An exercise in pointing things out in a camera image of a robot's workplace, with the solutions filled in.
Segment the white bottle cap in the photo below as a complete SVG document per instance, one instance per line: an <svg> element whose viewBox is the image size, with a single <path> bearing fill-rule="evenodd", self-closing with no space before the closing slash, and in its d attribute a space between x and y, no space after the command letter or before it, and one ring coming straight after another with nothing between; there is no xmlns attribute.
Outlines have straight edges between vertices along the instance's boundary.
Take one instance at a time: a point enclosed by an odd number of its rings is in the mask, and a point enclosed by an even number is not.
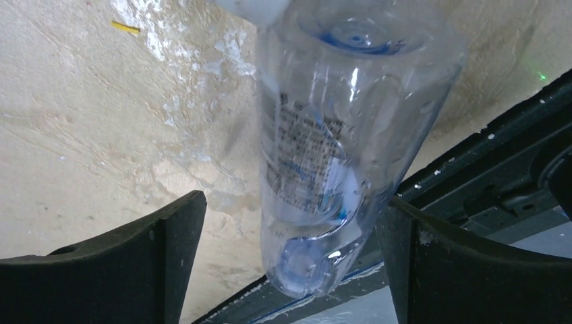
<svg viewBox="0 0 572 324"><path fill-rule="evenodd" d="M259 27L270 26L290 4L290 0L210 0L210 2Z"/></svg>

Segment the clear plastic bottle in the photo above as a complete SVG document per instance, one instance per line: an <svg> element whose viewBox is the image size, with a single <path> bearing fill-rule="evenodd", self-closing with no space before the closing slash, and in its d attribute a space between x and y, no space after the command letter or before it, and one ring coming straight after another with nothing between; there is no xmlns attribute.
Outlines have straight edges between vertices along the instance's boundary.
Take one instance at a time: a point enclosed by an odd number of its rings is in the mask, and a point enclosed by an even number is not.
<svg viewBox="0 0 572 324"><path fill-rule="evenodd" d="M293 0L259 28L261 249L280 291L339 285L464 61L422 1Z"/></svg>

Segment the small yellow object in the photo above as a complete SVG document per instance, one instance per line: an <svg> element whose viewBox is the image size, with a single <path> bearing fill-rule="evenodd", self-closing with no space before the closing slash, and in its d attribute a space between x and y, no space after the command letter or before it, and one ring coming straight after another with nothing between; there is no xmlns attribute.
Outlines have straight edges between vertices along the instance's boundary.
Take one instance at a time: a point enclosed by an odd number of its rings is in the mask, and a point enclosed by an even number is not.
<svg viewBox="0 0 572 324"><path fill-rule="evenodd" d="M133 34L139 34L139 32L141 31L141 28L127 26L125 24L113 20L111 21L111 25L119 30L122 30L124 32L132 32Z"/></svg>

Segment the black frame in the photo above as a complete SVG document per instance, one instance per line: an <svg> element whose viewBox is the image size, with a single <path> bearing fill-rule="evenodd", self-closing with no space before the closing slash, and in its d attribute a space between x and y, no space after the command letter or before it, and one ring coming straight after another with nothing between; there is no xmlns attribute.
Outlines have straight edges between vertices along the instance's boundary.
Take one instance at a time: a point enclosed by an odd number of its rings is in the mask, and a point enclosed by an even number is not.
<svg viewBox="0 0 572 324"><path fill-rule="evenodd" d="M526 233L499 236L516 242L565 223L564 217L538 217L558 205L537 186L530 169L540 150L572 130L572 72L496 118L443 156L405 180L397 196L425 213L479 236L494 236L534 220ZM346 284L313 300L293 300L260 278L194 322L287 324L387 286L380 240L372 234Z"/></svg>

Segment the plastic bottle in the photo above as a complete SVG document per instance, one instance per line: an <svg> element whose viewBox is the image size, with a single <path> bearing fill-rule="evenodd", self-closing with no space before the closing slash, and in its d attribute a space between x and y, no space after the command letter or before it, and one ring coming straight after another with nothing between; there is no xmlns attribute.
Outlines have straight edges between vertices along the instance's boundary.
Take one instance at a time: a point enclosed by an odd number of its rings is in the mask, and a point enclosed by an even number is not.
<svg viewBox="0 0 572 324"><path fill-rule="evenodd" d="M280 291L339 285L464 62L423 1L293 0L258 29L261 250Z"/></svg>

